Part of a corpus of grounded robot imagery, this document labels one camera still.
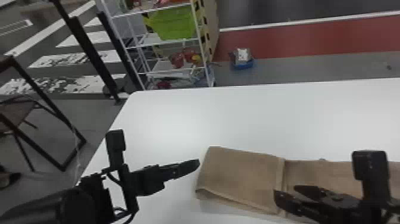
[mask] white line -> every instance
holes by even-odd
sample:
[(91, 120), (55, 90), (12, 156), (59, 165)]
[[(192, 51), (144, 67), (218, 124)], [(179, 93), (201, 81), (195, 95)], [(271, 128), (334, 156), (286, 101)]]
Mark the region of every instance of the white line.
[[(92, 8), (95, 5), (95, 1), (89, 1), (86, 4), (82, 5), (81, 7), (77, 8), (73, 12), (69, 14), (69, 16), (79, 16), (88, 9)], [(39, 43), (41, 40), (45, 39), (46, 37), (50, 36), (52, 33), (56, 32), (58, 29), (62, 28), (65, 25), (63, 19), (57, 20), (55, 23), (51, 24), (50, 26), (46, 27), (45, 29), (41, 30), (39, 33), (31, 36), (29, 39), (24, 41), (23, 43), (19, 44), (15, 48), (9, 50), (5, 55), (13, 55), (18, 56), (23, 52), (27, 51), (29, 48), (33, 47), (35, 44)]]
[(23, 23), (23, 22), (26, 23), (26, 20), (20, 20), (20, 21), (15, 22), (15, 23), (10, 23), (10, 24), (7, 25), (7, 26), (2, 26), (2, 27), (0, 27), (0, 30), (1, 30), (1, 29), (5, 29), (5, 28), (10, 27), (10, 26), (13, 26), (13, 25), (16, 25), (16, 24), (19, 24), (19, 23)]
[(21, 29), (27, 28), (27, 27), (30, 27), (30, 26), (28, 26), (28, 25), (26, 25), (26, 26), (21, 26), (21, 27), (15, 28), (15, 29), (13, 29), (13, 30), (7, 31), (7, 32), (5, 32), (5, 33), (0, 33), (0, 36), (4, 36), (4, 35), (10, 34), (10, 33), (14, 33), (15, 31), (18, 31), (18, 30), (21, 30)]
[[(87, 33), (87, 36), (89, 37), (90, 41), (92, 43), (107, 43), (111, 42), (110, 37), (108, 36), (106, 31), (98, 31), (98, 32), (90, 32)], [(56, 47), (65, 47), (65, 46), (78, 46), (79, 43), (76, 40), (74, 35), (71, 35), (67, 37), (65, 40), (63, 40), (61, 43), (59, 43)]]
[(93, 18), (91, 21), (89, 21), (88, 23), (86, 23), (84, 25), (84, 27), (89, 27), (89, 26), (100, 26), (101, 22), (99, 20), (99, 18), (95, 17)]
[(310, 20), (299, 20), (299, 21), (290, 21), (290, 22), (282, 22), (282, 23), (267, 23), (253, 26), (238, 26), (238, 27), (228, 27), (220, 29), (220, 32), (230, 32), (230, 31), (240, 31), (240, 30), (252, 30), (252, 29), (265, 29), (271, 27), (279, 27), (279, 26), (294, 26), (294, 25), (303, 25), (303, 24), (312, 24), (312, 23), (325, 23), (331, 21), (342, 21), (342, 20), (355, 20), (359, 18), (376, 18), (376, 17), (387, 17), (393, 15), (400, 15), (400, 11), (389, 11), (383, 13), (365, 13), (358, 15), (343, 15), (337, 17), (328, 17), (328, 18), (314, 18)]
[(15, 0), (0, 0), (0, 7), (3, 7), (6, 4), (12, 3)]
[(29, 26), (32, 26), (33, 23), (30, 20), (25, 20), (26, 24), (28, 24)]
[(18, 28), (15, 28), (15, 29), (9, 30), (9, 31), (7, 31), (7, 32), (4, 32), (4, 33), (0, 33), (0, 36), (4, 36), (4, 35), (7, 35), (7, 34), (10, 34), (10, 33), (13, 33), (13, 32), (15, 32), (15, 31), (18, 31), (18, 30), (21, 30), (21, 29), (23, 29), (23, 28), (27, 28), (27, 27), (30, 27), (30, 26), (32, 26), (32, 25), (33, 25), (33, 23), (32, 23), (30, 20), (24, 20), (24, 21), (25, 21), (25, 23), (26, 23), (26, 25), (25, 25), (25, 26), (21, 26), (21, 27), (18, 27)]
[[(112, 74), (113, 79), (123, 78), (125, 74)], [(40, 77), (33, 79), (46, 93), (57, 94), (101, 94), (104, 82), (101, 77)], [(22, 78), (11, 79), (0, 87), (0, 95), (31, 94), (32, 87)]]
[[(101, 59), (104, 63), (117, 63), (121, 59), (117, 54), (116, 50), (98, 51)], [(45, 55), (40, 57), (29, 68), (37, 69), (44, 67), (55, 67), (55, 66), (73, 66), (88, 62), (89, 59), (84, 52), (71, 53), (71, 54), (55, 54)]]

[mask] shoe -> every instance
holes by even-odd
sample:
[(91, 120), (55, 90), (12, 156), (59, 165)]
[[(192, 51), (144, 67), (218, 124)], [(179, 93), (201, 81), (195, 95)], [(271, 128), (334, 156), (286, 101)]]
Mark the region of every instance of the shoe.
[(5, 188), (8, 188), (9, 186), (17, 182), (21, 178), (21, 173), (9, 173), (9, 176), (7, 178), (8, 180), (7, 179), (5, 180), (4, 185), (0, 186), (0, 191)]

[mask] red wall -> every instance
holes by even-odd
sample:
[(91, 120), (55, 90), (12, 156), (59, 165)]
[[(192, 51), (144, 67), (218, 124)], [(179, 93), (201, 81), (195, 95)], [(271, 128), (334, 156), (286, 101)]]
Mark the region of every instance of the red wall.
[(237, 47), (255, 58), (400, 50), (400, 15), (220, 33), (214, 61)]

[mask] folded towel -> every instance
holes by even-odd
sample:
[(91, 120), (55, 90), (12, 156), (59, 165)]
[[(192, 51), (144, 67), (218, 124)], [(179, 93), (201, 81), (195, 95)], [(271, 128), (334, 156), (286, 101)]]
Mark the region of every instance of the folded towel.
[[(392, 196), (400, 198), (400, 163), (389, 163)], [(273, 190), (299, 196), (294, 185), (317, 185), (361, 198), (361, 182), (351, 162), (285, 160), (268, 154), (210, 147), (204, 158), (196, 196), (240, 209), (280, 214)]]
[(210, 147), (196, 187), (199, 199), (276, 214), (273, 189), (282, 190), (285, 160), (273, 155)]

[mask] blue container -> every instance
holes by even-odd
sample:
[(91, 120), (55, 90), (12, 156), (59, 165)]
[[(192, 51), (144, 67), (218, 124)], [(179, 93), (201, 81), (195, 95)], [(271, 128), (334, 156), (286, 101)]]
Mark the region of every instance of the blue container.
[(254, 58), (252, 58), (252, 59), (251, 59), (250, 61), (248, 61), (246, 64), (238, 64), (238, 65), (235, 65), (233, 62), (231, 62), (231, 64), (232, 64), (232, 67), (233, 67), (235, 70), (249, 69), (249, 68), (253, 67), (253, 65), (254, 65)]

